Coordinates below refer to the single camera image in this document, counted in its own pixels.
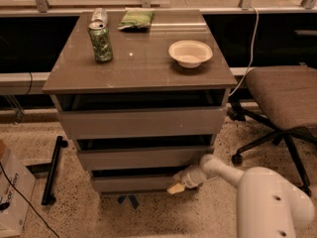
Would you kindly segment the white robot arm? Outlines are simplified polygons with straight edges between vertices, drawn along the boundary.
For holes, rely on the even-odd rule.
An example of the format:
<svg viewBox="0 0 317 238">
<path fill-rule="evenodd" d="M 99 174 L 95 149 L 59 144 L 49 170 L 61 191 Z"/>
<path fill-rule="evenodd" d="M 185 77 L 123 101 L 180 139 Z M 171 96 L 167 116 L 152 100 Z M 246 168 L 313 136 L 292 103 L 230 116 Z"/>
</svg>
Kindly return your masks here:
<svg viewBox="0 0 317 238">
<path fill-rule="evenodd" d="M 262 167 L 242 171 L 212 154 L 175 174 L 167 192 L 180 193 L 213 178 L 237 190 L 237 238 L 296 238 L 296 231 L 314 220 L 311 198 L 277 172 Z"/>
</svg>

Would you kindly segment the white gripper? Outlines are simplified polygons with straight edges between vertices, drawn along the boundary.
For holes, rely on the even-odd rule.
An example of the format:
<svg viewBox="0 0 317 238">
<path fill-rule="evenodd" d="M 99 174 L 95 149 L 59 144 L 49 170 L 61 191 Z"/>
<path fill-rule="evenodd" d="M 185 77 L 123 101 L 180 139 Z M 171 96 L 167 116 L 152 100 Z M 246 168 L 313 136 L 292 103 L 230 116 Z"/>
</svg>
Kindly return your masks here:
<svg viewBox="0 0 317 238">
<path fill-rule="evenodd" d="M 177 194 L 185 191 L 185 188 L 198 187 L 200 184 L 209 180 L 209 177 L 199 166 L 190 166 L 178 172 L 173 178 L 177 183 L 167 189 L 169 194 Z"/>
</svg>

